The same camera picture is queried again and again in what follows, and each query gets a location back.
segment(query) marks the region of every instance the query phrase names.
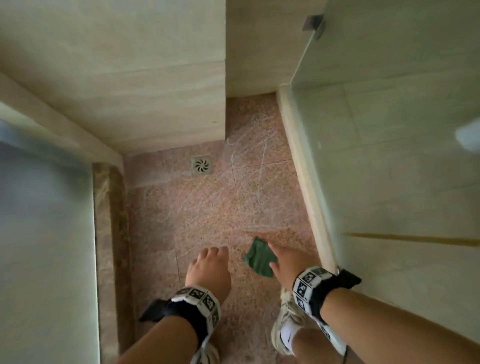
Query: green cloth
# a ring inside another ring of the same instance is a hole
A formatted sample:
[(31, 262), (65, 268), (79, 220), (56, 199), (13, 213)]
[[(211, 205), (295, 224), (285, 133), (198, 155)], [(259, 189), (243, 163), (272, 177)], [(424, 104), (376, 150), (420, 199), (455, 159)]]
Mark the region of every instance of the green cloth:
[(248, 265), (256, 274), (264, 277), (273, 277), (273, 271), (270, 268), (270, 262), (277, 262), (275, 254), (268, 244), (255, 236), (250, 250), (242, 259), (242, 262)]

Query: hand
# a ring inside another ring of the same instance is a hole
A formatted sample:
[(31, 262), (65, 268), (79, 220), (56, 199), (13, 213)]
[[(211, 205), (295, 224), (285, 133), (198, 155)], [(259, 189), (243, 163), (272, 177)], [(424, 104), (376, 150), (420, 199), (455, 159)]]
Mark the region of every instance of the hand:
[(282, 287), (289, 292), (292, 292), (295, 279), (301, 272), (312, 266), (320, 266), (317, 258), (302, 250), (273, 243), (268, 243), (268, 246), (278, 259), (277, 263), (270, 263), (270, 268)]
[(228, 248), (202, 249), (187, 271), (185, 286), (200, 286), (208, 289), (222, 304), (232, 288), (228, 271)]

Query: shoe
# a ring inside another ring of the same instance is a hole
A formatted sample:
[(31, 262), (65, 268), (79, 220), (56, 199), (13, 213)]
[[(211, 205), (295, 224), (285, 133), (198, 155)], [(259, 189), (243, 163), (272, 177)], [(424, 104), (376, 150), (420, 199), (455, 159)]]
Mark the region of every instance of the shoe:
[(205, 349), (195, 353), (190, 364), (220, 364), (220, 355), (215, 346), (207, 343)]
[(293, 355), (293, 353), (284, 345), (280, 337), (280, 331), (285, 321), (289, 318), (291, 318), (297, 325), (305, 326), (304, 312), (295, 303), (293, 295), (284, 288), (282, 288), (280, 300), (282, 302), (280, 313), (272, 327), (272, 344), (280, 354)]

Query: speckled tile floor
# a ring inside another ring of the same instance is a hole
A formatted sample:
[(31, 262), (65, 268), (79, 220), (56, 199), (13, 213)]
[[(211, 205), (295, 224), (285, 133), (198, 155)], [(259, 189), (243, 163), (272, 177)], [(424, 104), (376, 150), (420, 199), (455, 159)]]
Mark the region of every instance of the speckled tile floor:
[[(191, 157), (209, 154), (214, 173), (192, 176)], [(207, 246), (230, 248), (232, 292), (215, 334), (222, 363), (293, 363), (279, 357), (270, 329), (280, 286), (241, 263), (255, 235), (316, 254), (274, 94), (227, 100), (227, 139), (125, 160), (137, 317), (182, 286)], [(137, 337), (150, 328), (137, 325)]]

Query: metal drain cover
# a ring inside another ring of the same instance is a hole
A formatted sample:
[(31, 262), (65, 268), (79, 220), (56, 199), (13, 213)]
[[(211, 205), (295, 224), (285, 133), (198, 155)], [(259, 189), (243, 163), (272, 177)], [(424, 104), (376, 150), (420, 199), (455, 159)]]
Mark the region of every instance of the metal drain cover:
[(196, 156), (192, 158), (192, 175), (206, 175), (213, 173), (211, 156)]

